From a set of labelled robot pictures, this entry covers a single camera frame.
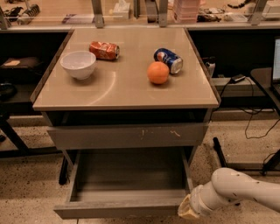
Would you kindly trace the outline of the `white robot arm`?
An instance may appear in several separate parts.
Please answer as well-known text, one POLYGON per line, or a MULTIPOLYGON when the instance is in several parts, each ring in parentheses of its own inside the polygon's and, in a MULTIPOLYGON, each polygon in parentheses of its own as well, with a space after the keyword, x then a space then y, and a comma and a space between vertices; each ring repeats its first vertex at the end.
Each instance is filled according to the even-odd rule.
POLYGON ((204 185, 193 188, 180 206, 178 216, 184 219, 208 216, 212 211, 242 200, 251 200, 280 212, 280 185, 251 178, 230 168, 219 168, 204 185))

